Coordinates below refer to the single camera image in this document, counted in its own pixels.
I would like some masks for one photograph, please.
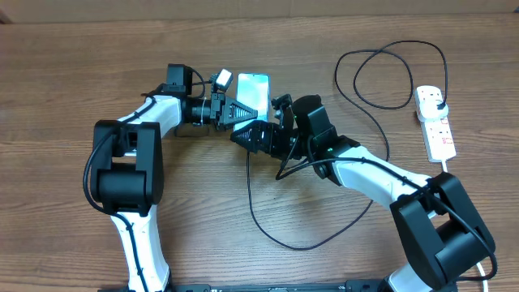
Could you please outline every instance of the wood grain surface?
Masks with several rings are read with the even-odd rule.
[[[517,6],[517,0],[0,0],[14,24],[509,13]]]
[[[142,104],[165,80],[169,62],[204,76],[271,76],[272,96],[319,93],[337,130],[375,155],[384,145],[373,122],[332,84],[339,56],[391,41],[437,44],[449,68],[449,119],[458,155],[448,163],[497,244],[494,291],[519,286],[519,15],[430,15],[316,19],[192,20],[0,27],[0,290],[95,291],[124,286],[127,267],[117,232],[81,189],[99,119]],[[411,65],[416,85],[444,86],[440,56],[425,45],[392,49]],[[339,70],[353,96],[366,55]],[[399,105],[405,68],[374,59],[358,79],[364,97]],[[235,85],[229,91],[234,95]],[[367,108],[380,121],[392,163],[436,175],[427,161],[414,102]],[[314,251],[290,251],[263,236],[247,207],[245,151],[229,133],[163,141],[165,191],[159,207],[162,250],[175,283],[210,285],[340,282],[384,277],[405,263],[391,215],[374,204],[343,235]],[[304,170],[281,182],[264,154],[252,159],[256,216],[274,237],[306,246],[352,221],[368,199]],[[490,270],[487,261],[486,270]],[[477,283],[462,283],[476,291]]]

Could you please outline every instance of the wire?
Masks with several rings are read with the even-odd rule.
[[[281,173],[285,169],[286,164],[289,163],[290,158],[292,158],[292,155],[294,154],[295,147],[298,145],[298,141],[299,141],[299,135],[297,135],[295,137],[294,144],[292,145],[292,148],[290,149],[289,155],[281,163],[281,166],[280,166],[280,168],[279,168],[279,170],[277,171],[277,174],[276,174],[276,180],[280,180],[281,179],[281,178],[279,178],[279,176],[281,175]]]
[[[403,57],[399,56],[398,54],[395,54],[393,52],[390,52],[390,51],[387,51],[385,50],[386,48],[388,48],[389,46],[392,46],[392,45],[395,45],[395,44],[400,44],[400,43],[419,43],[419,44],[424,44],[424,45],[430,45],[432,47],[434,47],[436,50],[438,50],[438,52],[440,53],[440,56],[443,60],[443,63],[444,63],[444,72],[445,72],[445,94],[444,94],[444,102],[441,103],[440,105],[438,105],[439,109],[443,109],[445,107],[445,104],[447,102],[447,91],[448,91],[448,68],[447,68],[447,60],[445,59],[445,55],[444,53],[442,52],[442,50],[430,43],[430,42],[427,42],[427,41],[413,41],[413,40],[407,40],[407,41],[394,41],[390,44],[387,44],[385,46],[383,46],[382,48],[380,49],[360,49],[360,50],[355,50],[355,51],[351,51],[351,52],[348,52],[348,53],[345,53],[345,54],[342,54],[340,57],[339,57],[339,60],[337,61],[337,64],[335,66],[335,71],[333,72],[333,81],[335,83],[335,86],[337,87],[337,90],[339,91],[339,93],[349,102],[351,103],[352,105],[354,105],[356,108],[358,108],[359,110],[361,110],[363,113],[365,113],[370,119],[371,121],[373,121],[373,123],[379,128],[379,131],[380,131],[380,134],[382,134],[382,137],[384,139],[384,143],[385,143],[385,146],[386,146],[386,161],[389,161],[389,158],[390,158],[390,147],[389,147],[389,142],[388,142],[388,138],[386,137],[385,133],[384,133],[384,130],[382,129],[382,126],[379,124],[379,122],[369,113],[367,112],[367,110],[365,110],[362,106],[358,105],[357,103],[355,103],[354,101],[352,101],[349,97],[347,97],[344,92],[342,91],[341,87],[339,86],[339,83],[337,81],[337,72],[338,72],[338,69],[339,69],[339,65],[341,65],[341,61],[344,57],[348,56],[348,55],[351,55],[351,54],[359,54],[359,53],[373,53],[371,54],[367,59],[366,61],[364,61],[362,63],[362,65],[357,69],[357,72],[355,73],[355,77],[354,77],[354,91],[355,93],[357,94],[358,98],[360,98],[362,101],[364,101],[365,103],[367,103],[368,105],[371,105],[375,108],[378,108],[378,109],[382,109],[382,110],[397,110],[397,109],[401,109],[403,107],[405,107],[406,105],[408,105],[413,97],[413,90],[414,90],[414,81],[413,81],[413,75],[411,74],[411,70],[410,70],[410,67],[409,65],[407,64],[407,62],[404,60]],[[358,91],[357,89],[357,77],[358,77],[358,74],[360,73],[360,71],[364,68],[364,66],[371,60],[373,59],[376,55],[378,54],[389,54],[389,55],[392,55],[393,57],[395,58],[398,58],[400,61],[402,61],[402,63],[404,64],[405,66],[405,69],[407,70],[407,73],[409,75],[409,79],[410,79],[410,94],[409,94],[409,97],[407,98],[407,100],[401,104],[401,105],[398,105],[398,106],[384,106],[384,105],[377,105],[375,103],[372,103],[370,102],[369,100],[367,100],[366,98],[364,98],[360,92]]]
[[[386,165],[380,164],[377,161],[372,161],[372,160],[366,159],[364,157],[363,158],[357,158],[357,157],[334,157],[334,158],[326,158],[326,159],[321,159],[321,160],[318,160],[318,161],[308,162],[308,163],[306,163],[304,165],[300,165],[298,167],[294,167],[293,169],[287,171],[286,173],[284,173],[281,176],[281,179],[286,178],[289,175],[291,175],[291,174],[293,174],[295,172],[298,172],[299,170],[305,169],[308,166],[318,165],[318,164],[325,163],[325,162],[335,162],[335,161],[361,162],[361,163],[367,163],[369,165],[376,166],[376,167],[380,168],[381,170],[387,172],[388,174],[391,174],[393,177],[397,178],[398,180],[402,181],[403,183],[405,183],[405,184],[407,184],[407,185],[409,185],[409,186],[411,186],[411,187],[413,187],[413,188],[415,188],[417,190],[423,191],[422,187],[420,187],[416,183],[410,181],[407,177],[399,175],[396,171],[388,168]]]
[[[195,85],[211,84],[211,83],[212,83],[211,81],[193,82],[191,85],[195,86]]]
[[[357,221],[359,221],[362,216],[364,216],[364,214],[366,214],[367,210],[369,210],[369,208],[371,207],[371,204],[373,204],[373,200],[370,201],[370,203],[367,205],[367,207],[362,211],[362,213],[360,213],[360,215],[355,218],[355,220],[353,220],[352,222],[350,222],[346,227],[344,227],[343,229],[339,230],[338,232],[336,232],[334,235],[326,238],[325,240],[323,240],[322,242],[320,243],[317,243],[313,246],[310,246],[310,247],[292,247],[288,244],[285,244],[285,243],[282,243],[280,242],[279,240],[275,239],[273,236],[271,236],[269,233],[267,233],[267,231],[265,231],[261,225],[259,224],[259,222],[256,220],[256,217],[254,215],[254,209],[252,208],[252,194],[251,194],[251,173],[250,173],[250,155],[251,153],[250,152],[247,152],[247,190],[249,192],[249,209],[251,210],[251,216],[252,216],[252,220],[254,221],[254,223],[256,224],[256,226],[258,227],[259,231],[261,231],[263,234],[265,234],[265,236],[267,236],[268,238],[270,238],[273,242],[283,246],[283,247],[286,247],[286,248],[289,248],[293,251],[309,251],[309,250],[312,250],[312,249],[315,249],[317,247],[320,247],[322,246],[323,244],[329,242],[330,240],[334,239],[336,236],[338,236],[339,234],[347,231],[351,226],[353,226],[355,223],[357,223]]]
[[[202,98],[202,97],[205,97],[205,84],[206,84],[206,81],[204,81],[204,78],[202,77],[202,75],[195,69],[191,68],[193,70],[193,72],[195,72],[195,74],[198,76],[198,78],[200,79],[200,82],[196,82],[192,85],[199,85],[199,84],[202,84],[202,93],[200,93],[200,95],[198,95],[197,97],[194,97],[194,98]]]
[[[477,263],[476,267],[478,267],[478,271],[479,271],[479,274],[481,275],[481,277],[485,277],[485,270],[483,270],[483,266],[481,265],[481,263]],[[488,281],[487,280],[483,280],[483,292],[488,292]]]
[[[294,167],[298,167],[298,166],[300,166],[300,165],[303,165],[303,164],[307,163],[307,161],[308,161],[308,158],[305,158],[305,159],[303,159],[301,162],[299,162],[298,164],[296,164],[296,165],[292,165],[292,166],[289,166],[289,167],[287,167],[286,169],[287,169],[287,170],[291,170],[291,169],[293,169]]]
[[[308,139],[307,139],[307,156],[308,156],[308,161],[309,162],[313,162],[315,160],[314,159],[314,154],[311,151],[311,140],[312,139],[314,139],[314,136],[313,135],[309,135]]]

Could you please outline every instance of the phone screen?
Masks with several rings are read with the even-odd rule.
[[[268,97],[270,78],[266,74],[240,73],[238,74],[238,91],[236,101],[258,110],[258,120],[268,121]],[[240,122],[234,125],[234,130],[239,130],[253,120]]]

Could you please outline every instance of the power socket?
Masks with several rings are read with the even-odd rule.
[[[421,122],[420,125],[430,162],[447,161],[456,156],[453,134],[447,118]]]
[[[447,117],[448,105],[445,105],[443,109],[438,109],[438,105],[444,102],[439,88],[431,85],[419,86],[414,92],[414,99],[420,122],[430,122]]]

